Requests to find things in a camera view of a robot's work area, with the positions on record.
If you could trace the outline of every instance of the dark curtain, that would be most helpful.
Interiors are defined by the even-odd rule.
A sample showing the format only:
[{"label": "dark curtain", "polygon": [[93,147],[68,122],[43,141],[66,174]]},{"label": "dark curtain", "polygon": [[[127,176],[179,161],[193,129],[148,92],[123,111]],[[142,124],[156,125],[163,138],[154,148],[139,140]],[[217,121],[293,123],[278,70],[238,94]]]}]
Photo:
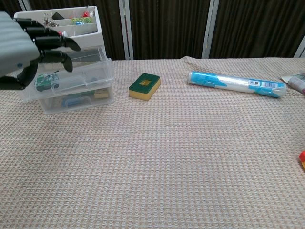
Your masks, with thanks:
[{"label": "dark curtain", "polygon": [[33,10],[97,6],[107,56],[125,60],[119,2],[117,0],[30,0]]},{"label": "dark curtain", "polygon": [[13,17],[16,12],[22,11],[22,9],[17,0],[0,0],[0,11],[5,11]]},{"label": "dark curtain", "polygon": [[201,58],[210,0],[129,0],[135,59]]},{"label": "dark curtain", "polygon": [[220,0],[210,58],[293,57],[305,0]]}]

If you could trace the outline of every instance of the cling film roll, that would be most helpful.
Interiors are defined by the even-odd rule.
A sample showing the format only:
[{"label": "cling film roll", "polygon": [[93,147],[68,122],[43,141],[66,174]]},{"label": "cling film roll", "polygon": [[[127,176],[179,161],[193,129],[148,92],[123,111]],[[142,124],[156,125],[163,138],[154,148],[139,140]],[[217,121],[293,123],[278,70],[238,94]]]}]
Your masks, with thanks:
[{"label": "cling film roll", "polygon": [[280,98],[286,92],[285,83],[257,79],[247,79],[214,73],[191,71],[188,82],[207,87],[221,88],[231,91],[261,94]]}]

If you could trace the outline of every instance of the table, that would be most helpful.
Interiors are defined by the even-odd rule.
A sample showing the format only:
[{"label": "table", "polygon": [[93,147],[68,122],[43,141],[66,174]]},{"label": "table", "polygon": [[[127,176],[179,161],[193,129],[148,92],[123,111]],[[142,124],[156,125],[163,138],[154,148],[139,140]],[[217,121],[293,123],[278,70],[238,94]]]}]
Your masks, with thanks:
[{"label": "table", "polygon": [[[305,227],[305,99],[187,84],[278,81],[305,59],[114,61],[116,102],[45,116],[0,92],[0,228]],[[128,97],[142,73],[162,84]]]}]

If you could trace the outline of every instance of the gray robotic arm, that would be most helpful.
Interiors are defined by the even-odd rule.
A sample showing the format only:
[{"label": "gray robotic arm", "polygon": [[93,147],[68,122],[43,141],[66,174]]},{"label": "gray robotic arm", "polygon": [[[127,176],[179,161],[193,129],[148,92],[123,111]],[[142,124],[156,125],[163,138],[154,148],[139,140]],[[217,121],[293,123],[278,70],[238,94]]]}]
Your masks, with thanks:
[{"label": "gray robotic arm", "polygon": [[[38,63],[61,62],[72,72],[71,58],[59,47],[80,51],[71,38],[59,35],[31,19],[12,19],[0,12],[0,90],[23,90],[34,79]],[[7,74],[23,69],[17,77]]]}]

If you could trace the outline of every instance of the yellow sponge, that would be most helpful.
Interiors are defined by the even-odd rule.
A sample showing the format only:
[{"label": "yellow sponge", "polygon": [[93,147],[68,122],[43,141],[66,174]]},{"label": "yellow sponge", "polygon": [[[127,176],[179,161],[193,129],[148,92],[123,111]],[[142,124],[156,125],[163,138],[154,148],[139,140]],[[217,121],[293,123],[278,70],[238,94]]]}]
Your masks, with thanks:
[{"label": "yellow sponge", "polygon": [[129,87],[129,96],[148,101],[160,84],[159,76],[144,73]]}]

